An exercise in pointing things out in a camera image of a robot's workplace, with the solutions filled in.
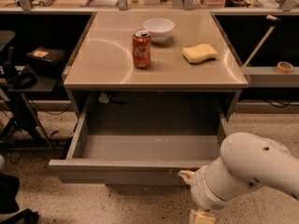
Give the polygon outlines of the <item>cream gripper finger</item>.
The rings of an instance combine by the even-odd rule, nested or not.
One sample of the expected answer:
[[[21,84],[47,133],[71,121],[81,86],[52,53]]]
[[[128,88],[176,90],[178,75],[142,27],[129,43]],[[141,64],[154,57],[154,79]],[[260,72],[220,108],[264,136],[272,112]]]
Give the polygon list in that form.
[[[194,172],[189,170],[180,170],[178,172],[178,175],[184,180],[186,184],[190,185],[192,183]]]

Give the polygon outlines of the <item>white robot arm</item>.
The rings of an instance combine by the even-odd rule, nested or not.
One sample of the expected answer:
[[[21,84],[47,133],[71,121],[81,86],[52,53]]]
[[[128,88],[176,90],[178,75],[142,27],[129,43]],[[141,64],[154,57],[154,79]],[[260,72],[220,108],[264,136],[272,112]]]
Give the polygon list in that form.
[[[216,160],[178,175],[190,186],[198,206],[190,216],[192,224],[198,224],[199,216],[205,222],[213,220],[234,197],[263,186],[299,199],[299,159],[280,142],[252,133],[227,136]]]

